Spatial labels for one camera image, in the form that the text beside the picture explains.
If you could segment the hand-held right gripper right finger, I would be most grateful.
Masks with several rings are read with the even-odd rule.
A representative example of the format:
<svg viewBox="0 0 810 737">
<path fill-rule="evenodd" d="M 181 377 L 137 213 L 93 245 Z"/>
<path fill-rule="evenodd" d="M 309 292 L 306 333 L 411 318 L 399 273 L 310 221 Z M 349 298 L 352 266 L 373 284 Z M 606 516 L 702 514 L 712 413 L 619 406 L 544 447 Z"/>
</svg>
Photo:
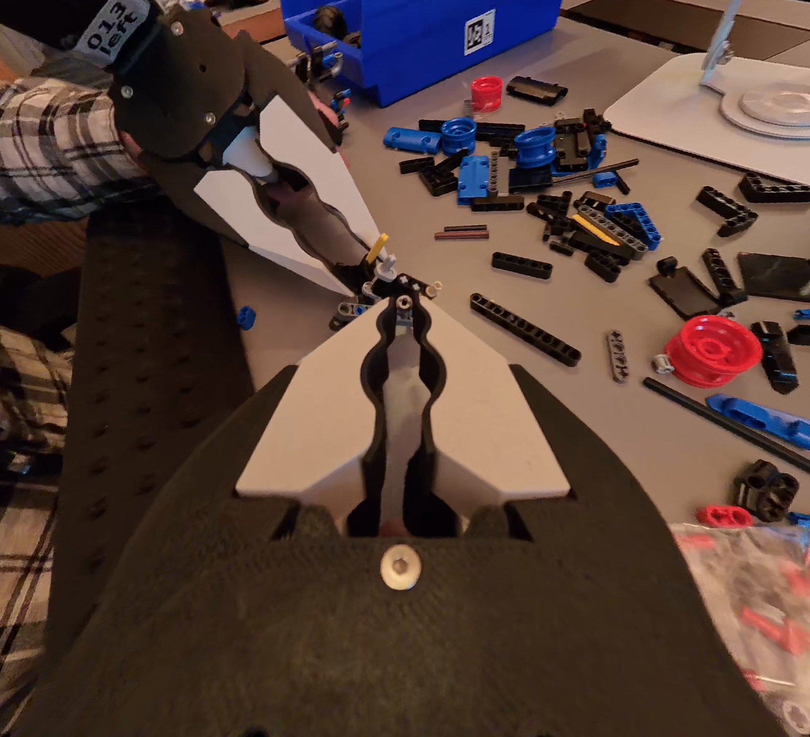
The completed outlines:
<svg viewBox="0 0 810 737">
<path fill-rule="evenodd" d="M 414 300 L 411 313 L 429 398 L 404 484 L 410 533 L 455 536 L 483 507 L 567 496 L 570 482 L 507 359 L 429 300 Z"/>
</svg>

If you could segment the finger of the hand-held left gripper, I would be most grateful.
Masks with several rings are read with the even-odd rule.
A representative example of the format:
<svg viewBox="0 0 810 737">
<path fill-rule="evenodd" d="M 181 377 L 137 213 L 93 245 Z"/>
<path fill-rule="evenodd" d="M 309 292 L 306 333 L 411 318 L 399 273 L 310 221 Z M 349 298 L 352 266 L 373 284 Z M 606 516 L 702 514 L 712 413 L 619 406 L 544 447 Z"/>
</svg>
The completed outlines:
<svg viewBox="0 0 810 737">
<path fill-rule="evenodd" d="M 321 258 L 305 251 L 292 230 L 268 216 L 249 175 L 232 168 L 208 171 L 194 191 L 251 252 L 327 290 L 352 295 Z"/>
<path fill-rule="evenodd" d="M 345 227 L 367 248 L 380 232 L 339 151 L 320 139 L 280 94 L 259 114 L 259 142 L 270 160 L 302 175 L 321 203 L 342 218 Z"/>
</svg>

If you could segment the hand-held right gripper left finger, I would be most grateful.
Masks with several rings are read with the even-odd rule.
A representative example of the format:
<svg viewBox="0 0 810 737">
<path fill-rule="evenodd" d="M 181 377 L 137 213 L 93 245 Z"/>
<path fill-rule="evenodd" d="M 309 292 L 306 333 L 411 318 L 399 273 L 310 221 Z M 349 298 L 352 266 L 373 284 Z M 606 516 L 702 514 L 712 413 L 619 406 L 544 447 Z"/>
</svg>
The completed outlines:
<svg viewBox="0 0 810 737">
<path fill-rule="evenodd" d="M 386 478 L 393 301 L 303 358 L 237 483 L 238 496 L 319 505 L 352 536 L 376 536 Z"/>
</svg>

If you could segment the black toy brick assembly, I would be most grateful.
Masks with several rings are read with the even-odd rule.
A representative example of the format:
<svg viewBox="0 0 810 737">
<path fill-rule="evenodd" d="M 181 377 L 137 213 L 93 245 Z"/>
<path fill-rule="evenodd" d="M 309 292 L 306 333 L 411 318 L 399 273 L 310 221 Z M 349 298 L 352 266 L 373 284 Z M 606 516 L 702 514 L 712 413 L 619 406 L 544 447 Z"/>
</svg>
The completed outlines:
<svg viewBox="0 0 810 737">
<path fill-rule="evenodd" d="M 396 257 L 384 255 L 382 249 L 389 241 L 381 234 L 369 252 L 354 266 L 334 264 L 329 266 L 332 275 L 348 289 L 349 298 L 339 306 L 329 321 L 329 329 L 337 332 L 356 318 L 368 313 L 372 306 L 400 296 L 434 300 L 442 289 L 442 282 L 426 283 L 397 270 Z"/>
</svg>

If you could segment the person's left forearm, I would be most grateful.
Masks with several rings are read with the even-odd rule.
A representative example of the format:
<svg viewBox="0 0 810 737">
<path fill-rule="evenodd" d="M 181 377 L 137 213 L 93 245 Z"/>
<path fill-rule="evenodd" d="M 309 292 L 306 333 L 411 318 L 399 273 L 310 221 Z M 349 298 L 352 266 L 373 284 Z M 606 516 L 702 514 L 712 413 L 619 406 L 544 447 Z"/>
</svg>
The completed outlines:
<svg viewBox="0 0 810 737">
<path fill-rule="evenodd" d="M 136 157 L 106 91 L 55 78 L 2 80 L 3 226 L 72 223 L 161 196 Z"/>
</svg>

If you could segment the person's left hand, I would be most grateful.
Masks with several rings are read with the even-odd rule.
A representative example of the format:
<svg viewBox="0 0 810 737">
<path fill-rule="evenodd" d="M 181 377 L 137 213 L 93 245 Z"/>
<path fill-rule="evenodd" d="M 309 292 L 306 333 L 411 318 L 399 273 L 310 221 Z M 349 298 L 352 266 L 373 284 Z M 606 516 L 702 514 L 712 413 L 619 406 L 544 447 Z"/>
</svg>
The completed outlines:
<svg viewBox="0 0 810 737">
<path fill-rule="evenodd" d="M 342 151 L 343 130 L 341 130 L 339 126 L 339 117 L 328 105 L 324 104 L 319 99 L 318 94 L 311 88 L 308 91 L 308 95 L 315 109 L 319 112 L 319 117 L 326 128 L 327 135 L 329 136 L 329 144 L 333 147 L 333 151 L 337 151 L 345 167 L 350 168 L 349 162 Z"/>
</svg>

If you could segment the blue curved toy panel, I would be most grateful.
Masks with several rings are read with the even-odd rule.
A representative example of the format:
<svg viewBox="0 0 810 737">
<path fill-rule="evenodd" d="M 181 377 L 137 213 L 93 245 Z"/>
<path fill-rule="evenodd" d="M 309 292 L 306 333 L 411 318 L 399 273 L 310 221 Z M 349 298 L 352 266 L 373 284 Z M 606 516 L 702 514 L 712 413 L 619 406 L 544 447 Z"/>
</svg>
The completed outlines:
<svg viewBox="0 0 810 737">
<path fill-rule="evenodd" d="M 399 126 L 391 127 L 383 136 L 385 147 L 418 155 L 436 155 L 440 151 L 441 134 Z"/>
</svg>

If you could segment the black and blue brick assembly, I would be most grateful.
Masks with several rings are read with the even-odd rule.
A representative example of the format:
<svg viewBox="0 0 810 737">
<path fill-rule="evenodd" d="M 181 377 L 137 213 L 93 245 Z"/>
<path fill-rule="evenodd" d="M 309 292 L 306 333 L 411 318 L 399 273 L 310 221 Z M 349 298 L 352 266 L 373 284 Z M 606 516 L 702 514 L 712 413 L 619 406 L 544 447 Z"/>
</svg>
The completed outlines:
<svg viewBox="0 0 810 737">
<path fill-rule="evenodd" d="M 343 52 L 337 40 L 309 47 L 299 53 L 290 66 L 297 78 L 313 91 L 317 85 L 327 84 L 339 77 L 343 68 Z M 351 103 L 352 91 L 344 87 L 332 94 L 329 111 L 336 119 L 335 128 L 345 131 L 348 127 L 346 107 Z"/>
</svg>

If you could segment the short grey toy beam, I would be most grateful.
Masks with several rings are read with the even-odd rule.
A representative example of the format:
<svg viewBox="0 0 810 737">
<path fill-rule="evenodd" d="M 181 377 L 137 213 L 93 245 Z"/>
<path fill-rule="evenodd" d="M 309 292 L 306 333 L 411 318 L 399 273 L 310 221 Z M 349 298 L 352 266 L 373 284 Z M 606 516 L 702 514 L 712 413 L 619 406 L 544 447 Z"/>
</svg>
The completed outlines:
<svg viewBox="0 0 810 737">
<path fill-rule="evenodd" d="M 605 340 L 613 381 L 618 385 L 625 385 L 630 372 L 623 335 L 612 329 L 606 333 Z"/>
</svg>

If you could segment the blue toy wheel hub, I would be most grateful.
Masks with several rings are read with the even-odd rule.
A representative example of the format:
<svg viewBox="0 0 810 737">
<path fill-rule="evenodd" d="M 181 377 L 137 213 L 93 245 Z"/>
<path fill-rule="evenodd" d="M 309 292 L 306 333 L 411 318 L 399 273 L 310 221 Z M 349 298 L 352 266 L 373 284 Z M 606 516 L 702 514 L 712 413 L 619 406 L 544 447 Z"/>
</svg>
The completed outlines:
<svg viewBox="0 0 810 737">
<path fill-rule="evenodd" d="M 461 154 L 473 155 L 476 145 L 477 124 L 468 116 L 456 117 L 442 122 L 440 127 L 440 148 L 451 157 Z"/>
<path fill-rule="evenodd" d="M 556 127 L 553 124 L 524 131 L 515 136 L 517 150 L 515 165 L 520 169 L 546 167 L 554 164 L 557 158 L 555 146 Z"/>
</svg>

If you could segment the blue flat toy panel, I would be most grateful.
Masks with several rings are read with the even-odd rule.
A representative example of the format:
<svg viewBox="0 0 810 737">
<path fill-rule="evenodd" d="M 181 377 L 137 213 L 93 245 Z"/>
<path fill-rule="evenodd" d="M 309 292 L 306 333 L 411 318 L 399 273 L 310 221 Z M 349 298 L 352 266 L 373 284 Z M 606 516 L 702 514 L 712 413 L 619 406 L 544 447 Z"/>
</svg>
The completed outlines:
<svg viewBox="0 0 810 737">
<path fill-rule="evenodd" d="M 470 205 L 474 200 L 489 196 L 490 158 L 484 155 L 465 156 L 459 166 L 457 204 Z"/>
</svg>

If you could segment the short black toy beam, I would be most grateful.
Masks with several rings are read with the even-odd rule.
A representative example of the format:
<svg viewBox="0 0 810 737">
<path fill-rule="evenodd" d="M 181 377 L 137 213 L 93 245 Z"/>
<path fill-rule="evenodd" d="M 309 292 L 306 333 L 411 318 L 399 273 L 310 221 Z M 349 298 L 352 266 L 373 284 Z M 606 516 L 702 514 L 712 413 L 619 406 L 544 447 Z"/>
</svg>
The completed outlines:
<svg viewBox="0 0 810 737">
<path fill-rule="evenodd" d="M 549 280 L 553 272 L 553 266 L 550 263 L 502 252 L 495 252 L 491 255 L 491 267 L 506 273 L 539 280 Z"/>
</svg>

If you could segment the black dimpled mat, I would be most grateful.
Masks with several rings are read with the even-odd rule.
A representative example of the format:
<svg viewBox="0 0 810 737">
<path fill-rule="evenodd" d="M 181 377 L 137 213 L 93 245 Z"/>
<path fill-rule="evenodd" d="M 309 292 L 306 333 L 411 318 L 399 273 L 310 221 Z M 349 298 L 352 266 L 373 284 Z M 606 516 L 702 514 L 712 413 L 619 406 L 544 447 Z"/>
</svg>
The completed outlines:
<svg viewBox="0 0 810 737">
<path fill-rule="evenodd" d="M 160 489 L 253 390 L 218 236 L 165 197 L 91 216 L 58 485 L 48 665 L 92 617 Z"/>
</svg>

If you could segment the red toy wheel hub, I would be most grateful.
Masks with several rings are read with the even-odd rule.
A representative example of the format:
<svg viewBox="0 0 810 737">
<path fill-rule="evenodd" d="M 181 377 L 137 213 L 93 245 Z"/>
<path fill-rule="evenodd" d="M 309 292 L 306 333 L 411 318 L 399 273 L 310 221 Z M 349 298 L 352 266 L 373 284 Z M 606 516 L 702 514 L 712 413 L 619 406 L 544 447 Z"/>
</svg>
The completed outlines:
<svg viewBox="0 0 810 737">
<path fill-rule="evenodd" d="M 482 76 L 471 82 L 471 106 L 474 113 L 494 113 L 501 107 L 503 80 L 494 75 Z"/>
<path fill-rule="evenodd" d="M 701 315 L 687 320 L 663 347 L 674 376 L 696 388 L 725 386 L 759 365 L 763 347 L 754 333 L 734 320 Z"/>
</svg>

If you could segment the long black toy beam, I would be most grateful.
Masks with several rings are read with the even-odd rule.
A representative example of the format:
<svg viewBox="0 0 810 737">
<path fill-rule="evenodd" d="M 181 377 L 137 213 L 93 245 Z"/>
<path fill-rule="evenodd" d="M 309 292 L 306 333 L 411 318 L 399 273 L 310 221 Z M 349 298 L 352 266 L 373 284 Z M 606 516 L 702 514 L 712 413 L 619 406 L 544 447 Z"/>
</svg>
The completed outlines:
<svg viewBox="0 0 810 737">
<path fill-rule="evenodd" d="M 420 119 L 418 129 L 433 133 L 441 133 L 441 126 L 446 123 L 443 119 Z M 487 142 L 491 138 L 515 138 L 525 132 L 527 127 L 524 124 L 508 124 L 497 122 L 477 122 L 475 138 L 476 141 Z"/>
</svg>

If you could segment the pile of black toy beams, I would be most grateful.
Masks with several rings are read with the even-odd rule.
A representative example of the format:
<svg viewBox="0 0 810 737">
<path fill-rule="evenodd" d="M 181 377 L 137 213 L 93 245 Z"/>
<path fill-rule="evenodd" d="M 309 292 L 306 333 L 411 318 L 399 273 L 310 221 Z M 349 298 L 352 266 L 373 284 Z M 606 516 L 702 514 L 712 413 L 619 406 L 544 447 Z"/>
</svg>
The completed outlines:
<svg viewBox="0 0 810 737">
<path fill-rule="evenodd" d="M 607 200 L 593 191 L 574 198 L 571 192 L 541 195 L 524 205 L 525 211 L 544 222 L 543 242 L 563 256 L 582 254 L 585 267 L 604 283 L 613 284 L 624 269 L 651 252 L 605 215 L 608 205 L 622 204 Z M 594 238 L 572 222 L 580 215 L 621 244 L 613 247 Z"/>
</svg>

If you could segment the yellow toy axle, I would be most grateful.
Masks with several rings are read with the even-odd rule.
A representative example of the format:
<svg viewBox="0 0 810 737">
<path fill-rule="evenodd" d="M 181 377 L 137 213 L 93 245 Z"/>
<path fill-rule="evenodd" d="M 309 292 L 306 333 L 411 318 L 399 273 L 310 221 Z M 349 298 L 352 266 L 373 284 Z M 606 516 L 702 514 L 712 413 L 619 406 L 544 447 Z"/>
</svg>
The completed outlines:
<svg viewBox="0 0 810 737">
<path fill-rule="evenodd" d="M 584 232 L 587 232 L 594 238 L 601 240 L 609 246 L 618 247 L 621 244 L 619 241 L 613 239 L 612 236 L 609 236 L 604 231 L 600 230 L 599 227 L 593 225 L 590 221 L 586 220 L 580 215 L 573 216 L 572 222 L 582 228 Z"/>
</svg>

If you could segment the long dark toy axle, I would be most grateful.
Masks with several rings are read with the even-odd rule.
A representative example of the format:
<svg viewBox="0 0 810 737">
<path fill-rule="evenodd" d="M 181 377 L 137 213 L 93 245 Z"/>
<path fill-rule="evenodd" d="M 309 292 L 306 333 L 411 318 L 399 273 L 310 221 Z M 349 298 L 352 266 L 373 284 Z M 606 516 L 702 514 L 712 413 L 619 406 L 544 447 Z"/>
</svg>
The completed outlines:
<svg viewBox="0 0 810 737">
<path fill-rule="evenodd" d="M 782 445 L 776 440 L 769 438 L 763 433 L 752 428 L 748 428 L 740 422 L 724 417 L 717 411 L 712 410 L 705 405 L 701 405 L 701 403 L 697 400 L 682 394 L 672 387 L 664 385 L 662 382 L 657 381 L 654 378 L 644 378 L 642 380 L 642 385 L 656 395 L 666 398 L 679 407 L 689 410 L 696 416 L 699 416 L 711 422 L 715 426 L 727 430 L 736 437 L 747 441 L 767 454 L 774 456 L 775 458 L 797 468 L 798 470 L 801 470 L 805 474 L 809 474 L 808 457 L 799 454 L 794 449 Z"/>
</svg>

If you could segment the black panel with tab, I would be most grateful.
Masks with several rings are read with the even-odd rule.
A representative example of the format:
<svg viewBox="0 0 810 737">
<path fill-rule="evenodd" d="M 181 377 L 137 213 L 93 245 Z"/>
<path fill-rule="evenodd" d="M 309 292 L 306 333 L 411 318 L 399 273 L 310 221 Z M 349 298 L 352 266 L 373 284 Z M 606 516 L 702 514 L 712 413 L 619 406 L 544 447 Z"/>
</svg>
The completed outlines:
<svg viewBox="0 0 810 737">
<path fill-rule="evenodd" d="M 660 259 L 656 269 L 657 274 L 648 279 L 649 286 L 683 321 L 715 316 L 721 311 L 718 299 L 675 257 Z"/>
</svg>

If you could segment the black curved toy panel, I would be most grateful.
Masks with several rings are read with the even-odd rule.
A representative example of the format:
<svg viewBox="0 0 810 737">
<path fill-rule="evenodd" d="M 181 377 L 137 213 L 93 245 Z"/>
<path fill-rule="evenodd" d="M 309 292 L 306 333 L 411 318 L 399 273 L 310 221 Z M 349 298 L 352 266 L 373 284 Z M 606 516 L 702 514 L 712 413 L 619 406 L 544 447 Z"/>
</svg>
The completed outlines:
<svg viewBox="0 0 810 737">
<path fill-rule="evenodd" d="M 515 76 L 505 85 L 505 92 L 521 100 L 553 107 L 562 101 L 569 89 L 528 76 Z"/>
</svg>

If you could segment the small red connector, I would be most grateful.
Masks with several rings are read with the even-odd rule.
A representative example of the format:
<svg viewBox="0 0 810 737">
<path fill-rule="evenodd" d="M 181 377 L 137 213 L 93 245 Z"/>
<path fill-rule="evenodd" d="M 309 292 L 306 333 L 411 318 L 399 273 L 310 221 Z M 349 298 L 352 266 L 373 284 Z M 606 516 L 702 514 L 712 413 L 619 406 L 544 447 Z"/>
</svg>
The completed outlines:
<svg viewBox="0 0 810 737">
<path fill-rule="evenodd" d="M 754 525 L 753 515 L 734 505 L 707 505 L 695 510 L 695 519 L 710 529 L 745 529 Z"/>
</svg>

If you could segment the blue angled toy beam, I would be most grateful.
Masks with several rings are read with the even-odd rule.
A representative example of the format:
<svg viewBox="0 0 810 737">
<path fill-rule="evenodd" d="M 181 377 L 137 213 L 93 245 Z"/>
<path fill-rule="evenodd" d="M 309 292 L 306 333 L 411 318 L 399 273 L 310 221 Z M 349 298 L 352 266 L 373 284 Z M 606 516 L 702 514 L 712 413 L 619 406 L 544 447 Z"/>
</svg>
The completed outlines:
<svg viewBox="0 0 810 737">
<path fill-rule="evenodd" d="M 662 236 L 642 204 L 630 202 L 608 205 L 605 215 L 614 224 L 641 241 L 651 252 L 659 248 Z"/>
</svg>

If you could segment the blue straight toy beam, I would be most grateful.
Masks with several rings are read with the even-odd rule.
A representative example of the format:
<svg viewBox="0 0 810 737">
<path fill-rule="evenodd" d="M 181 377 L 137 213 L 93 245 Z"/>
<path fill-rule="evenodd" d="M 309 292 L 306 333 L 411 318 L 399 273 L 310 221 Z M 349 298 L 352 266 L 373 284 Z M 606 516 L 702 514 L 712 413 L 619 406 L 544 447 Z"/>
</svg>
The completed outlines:
<svg viewBox="0 0 810 737">
<path fill-rule="evenodd" d="M 767 408 L 727 394 L 705 399 L 708 408 L 748 428 L 765 432 L 797 448 L 809 450 L 809 419 Z"/>
</svg>

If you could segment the black and blue pin cluster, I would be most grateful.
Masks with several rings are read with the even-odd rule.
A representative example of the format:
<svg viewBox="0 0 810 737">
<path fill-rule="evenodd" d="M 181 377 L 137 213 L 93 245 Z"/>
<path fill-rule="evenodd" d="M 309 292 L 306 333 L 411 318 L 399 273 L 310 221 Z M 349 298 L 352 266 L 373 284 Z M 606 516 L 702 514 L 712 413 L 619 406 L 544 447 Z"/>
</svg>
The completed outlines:
<svg viewBox="0 0 810 737">
<path fill-rule="evenodd" d="M 794 476 L 759 459 L 735 478 L 733 499 L 758 521 L 778 524 L 787 519 L 799 487 Z"/>
</svg>

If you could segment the short black oval beam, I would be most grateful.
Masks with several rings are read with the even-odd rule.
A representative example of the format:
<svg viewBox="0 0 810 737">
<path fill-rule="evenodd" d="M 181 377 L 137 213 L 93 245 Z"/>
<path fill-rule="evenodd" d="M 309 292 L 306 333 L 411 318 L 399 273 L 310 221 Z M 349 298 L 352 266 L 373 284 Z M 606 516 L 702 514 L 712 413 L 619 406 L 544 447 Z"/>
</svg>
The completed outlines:
<svg viewBox="0 0 810 737">
<path fill-rule="evenodd" d="M 717 301 L 721 308 L 730 308 L 748 301 L 748 294 L 737 285 L 716 248 L 707 248 L 702 253 L 702 261 L 707 275 L 714 285 Z"/>
</svg>

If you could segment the thin black toy axle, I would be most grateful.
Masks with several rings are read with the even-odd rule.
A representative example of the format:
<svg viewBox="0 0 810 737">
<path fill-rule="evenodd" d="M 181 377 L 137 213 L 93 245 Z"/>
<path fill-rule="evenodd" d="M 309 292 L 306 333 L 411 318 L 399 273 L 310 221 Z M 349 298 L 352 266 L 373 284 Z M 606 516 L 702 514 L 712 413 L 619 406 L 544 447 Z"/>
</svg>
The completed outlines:
<svg viewBox="0 0 810 737">
<path fill-rule="evenodd" d="M 554 175 L 552 176 L 552 184 L 553 185 L 563 185 L 568 183 L 573 183 L 575 181 L 579 181 L 582 179 L 591 179 L 594 175 L 600 175 L 604 173 L 618 173 L 620 170 L 631 168 L 639 165 L 640 160 L 638 158 L 628 159 L 613 165 L 602 165 L 584 172 L 572 173 L 569 175 Z"/>
</svg>

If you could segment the clear plastic parts bag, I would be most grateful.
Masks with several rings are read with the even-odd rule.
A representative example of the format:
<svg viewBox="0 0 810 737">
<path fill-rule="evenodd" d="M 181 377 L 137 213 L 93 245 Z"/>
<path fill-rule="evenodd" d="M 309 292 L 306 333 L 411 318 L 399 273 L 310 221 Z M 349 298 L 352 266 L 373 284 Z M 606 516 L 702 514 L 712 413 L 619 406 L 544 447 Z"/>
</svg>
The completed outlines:
<svg viewBox="0 0 810 737">
<path fill-rule="evenodd" d="M 680 524 L 671 533 L 754 691 L 787 735 L 808 735 L 808 529 Z"/>
</svg>

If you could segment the black square toy panel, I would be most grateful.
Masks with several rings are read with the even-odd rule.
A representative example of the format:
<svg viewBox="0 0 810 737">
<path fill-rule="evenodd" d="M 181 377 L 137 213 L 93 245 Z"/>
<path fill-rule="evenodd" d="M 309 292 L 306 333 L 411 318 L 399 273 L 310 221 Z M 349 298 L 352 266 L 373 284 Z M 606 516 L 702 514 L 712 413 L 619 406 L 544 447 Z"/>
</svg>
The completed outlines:
<svg viewBox="0 0 810 737">
<path fill-rule="evenodd" d="M 745 292 L 749 296 L 809 302 L 809 260 L 797 256 L 737 254 Z"/>
</svg>

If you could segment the black angled toy beam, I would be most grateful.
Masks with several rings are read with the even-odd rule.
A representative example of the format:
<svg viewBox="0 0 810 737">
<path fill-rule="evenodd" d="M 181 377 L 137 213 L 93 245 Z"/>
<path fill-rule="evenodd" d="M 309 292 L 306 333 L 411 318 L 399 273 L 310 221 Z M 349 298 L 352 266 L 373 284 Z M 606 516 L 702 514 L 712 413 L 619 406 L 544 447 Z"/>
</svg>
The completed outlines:
<svg viewBox="0 0 810 737">
<path fill-rule="evenodd" d="M 702 187 L 696 202 L 724 220 L 716 231 L 719 238 L 738 236 L 750 229 L 758 220 L 756 212 L 708 185 Z"/>
<path fill-rule="evenodd" d="M 809 204 L 808 185 L 770 185 L 754 173 L 746 173 L 737 186 L 740 194 L 754 205 Z"/>
</svg>

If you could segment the white book stand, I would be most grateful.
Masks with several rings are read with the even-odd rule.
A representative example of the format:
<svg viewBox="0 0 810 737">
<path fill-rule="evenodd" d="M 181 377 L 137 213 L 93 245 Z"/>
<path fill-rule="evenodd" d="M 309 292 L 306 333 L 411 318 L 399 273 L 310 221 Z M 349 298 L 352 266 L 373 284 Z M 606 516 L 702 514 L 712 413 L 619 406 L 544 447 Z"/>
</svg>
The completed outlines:
<svg viewBox="0 0 810 737">
<path fill-rule="evenodd" d="M 673 58 L 605 116 L 621 135 L 807 185 L 808 68 L 735 55 L 741 3 L 729 1 L 704 55 Z"/>
</svg>

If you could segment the black angled toy frame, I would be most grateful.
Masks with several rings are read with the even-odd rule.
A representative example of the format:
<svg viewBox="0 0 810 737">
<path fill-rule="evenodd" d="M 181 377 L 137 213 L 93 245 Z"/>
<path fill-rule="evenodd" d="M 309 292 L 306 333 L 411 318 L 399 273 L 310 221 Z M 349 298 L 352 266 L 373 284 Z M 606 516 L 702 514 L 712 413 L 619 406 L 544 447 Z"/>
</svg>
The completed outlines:
<svg viewBox="0 0 810 737">
<path fill-rule="evenodd" d="M 456 170 L 470 154 L 470 149 L 462 148 L 439 163 L 432 156 L 405 159 L 400 161 L 400 174 L 417 174 L 431 196 L 440 197 L 458 190 L 459 178 Z"/>
</svg>

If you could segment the black and blue frame assembly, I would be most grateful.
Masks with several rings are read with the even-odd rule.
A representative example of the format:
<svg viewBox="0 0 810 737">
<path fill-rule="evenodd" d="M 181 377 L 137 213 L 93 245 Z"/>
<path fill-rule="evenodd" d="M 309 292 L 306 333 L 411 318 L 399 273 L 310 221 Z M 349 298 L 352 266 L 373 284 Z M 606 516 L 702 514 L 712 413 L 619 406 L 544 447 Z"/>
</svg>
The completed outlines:
<svg viewBox="0 0 810 737">
<path fill-rule="evenodd" d="M 600 167 L 606 155 L 607 134 L 612 128 L 612 123 L 592 108 L 585 109 L 580 117 L 558 115 L 554 122 L 556 157 L 551 164 L 552 175 L 571 175 Z"/>
</svg>

